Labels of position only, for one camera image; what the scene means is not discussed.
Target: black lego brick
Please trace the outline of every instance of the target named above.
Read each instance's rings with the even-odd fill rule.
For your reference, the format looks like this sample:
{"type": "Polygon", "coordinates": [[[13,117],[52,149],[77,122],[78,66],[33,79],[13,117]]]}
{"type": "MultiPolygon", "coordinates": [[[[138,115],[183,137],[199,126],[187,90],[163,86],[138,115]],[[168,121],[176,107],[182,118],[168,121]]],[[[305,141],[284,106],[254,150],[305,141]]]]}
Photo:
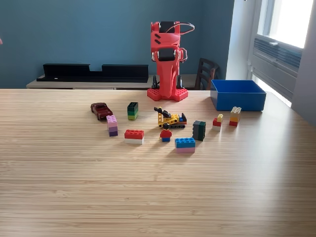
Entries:
{"type": "Polygon", "coordinates": [[[134,112],[136,109],[138,109],[138,102],[131,102],[127,107],[127,111],[131,112],[134,112]]]}

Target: lego excavator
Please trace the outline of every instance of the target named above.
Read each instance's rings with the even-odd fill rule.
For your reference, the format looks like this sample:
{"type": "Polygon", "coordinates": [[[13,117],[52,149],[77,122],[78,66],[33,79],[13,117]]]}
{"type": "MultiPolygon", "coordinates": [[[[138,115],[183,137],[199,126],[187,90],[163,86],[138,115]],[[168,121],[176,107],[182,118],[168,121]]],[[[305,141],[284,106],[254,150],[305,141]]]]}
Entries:
{"type": "Polygon", "coordinates": [[[156,22],[151,23],[151,52],[152,61],[157,64],[157,77],[153,77],[153,86],[147,90],[147,96],[155,101],[174,100],[180,101],[188,97],[189,93],[182,87],[179,75],[180,63],[187,59],[187,51],[180,48],[180,38],[195,29],[191,23],[184,22],[156,22]],[[181,32],[181,25],[191,28],[181,32]]]}
{"type": "Polygon", "coordinates": [[[175,128],[185,128],[187,124],[187,118],[185,117],[184,113],[182,113],[181,117],[179,115],[172,115],[169,114],[168,111],[162,110],[161,107],[156,108],[154,110],[158,112],[158,126],[163,127],[165,123],[170,125],[170,129],[175,128]]]}

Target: dark red toy car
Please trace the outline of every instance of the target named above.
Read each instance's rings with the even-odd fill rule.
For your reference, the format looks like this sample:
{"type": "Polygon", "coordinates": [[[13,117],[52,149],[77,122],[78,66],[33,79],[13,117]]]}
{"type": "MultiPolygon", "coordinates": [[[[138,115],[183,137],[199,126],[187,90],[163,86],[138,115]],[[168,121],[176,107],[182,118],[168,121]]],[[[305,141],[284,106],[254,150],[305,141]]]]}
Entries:
{"type": "Polygon", "coordinates": [[[91,105],[91,112],[93,112],[98,120],[107,120],[107,116],[113,115],[106,103],[94,103],[91,105]]]}

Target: blue lego brick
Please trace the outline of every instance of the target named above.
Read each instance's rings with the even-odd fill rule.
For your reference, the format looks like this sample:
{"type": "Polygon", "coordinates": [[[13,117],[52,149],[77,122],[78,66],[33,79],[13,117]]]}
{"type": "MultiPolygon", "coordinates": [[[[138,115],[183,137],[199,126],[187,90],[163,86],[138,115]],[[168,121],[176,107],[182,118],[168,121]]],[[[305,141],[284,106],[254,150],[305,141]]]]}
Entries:
{"type": "Polygon", "coordinates": [[[162,138],[162,141],[163,141],[163,142],[170,142],[170,137],[168,137],[168,138],[162,138]]]}
{"type": "Polygon", "coordinates": [[[196,142],[194,138],[176,138],[174,140],[175,148],[190,148],[196,147],[196,142]]]}

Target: red robot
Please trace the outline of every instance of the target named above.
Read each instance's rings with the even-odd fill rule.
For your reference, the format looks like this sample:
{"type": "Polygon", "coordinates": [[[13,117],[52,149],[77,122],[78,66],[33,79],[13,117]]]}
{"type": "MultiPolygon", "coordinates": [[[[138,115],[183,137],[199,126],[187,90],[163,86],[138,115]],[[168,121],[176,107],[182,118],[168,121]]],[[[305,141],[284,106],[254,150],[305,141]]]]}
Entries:
{"type": "Polygon", "coordinates": [[[157,64],[157,75],[153,78],[152,88],[147,90],[147,96],[155,101],[180,101],[188,97],[189,93],[182,87],[179,75],[180,62],[184,63],[188,56],[184,48],[180,48],[180,38],[195,29],[191,23],[184,22],[156,22],[151,24],[152,61],[157,64]],[[181,32],[181,25],[190,26],[191,29],[181,32]]]}

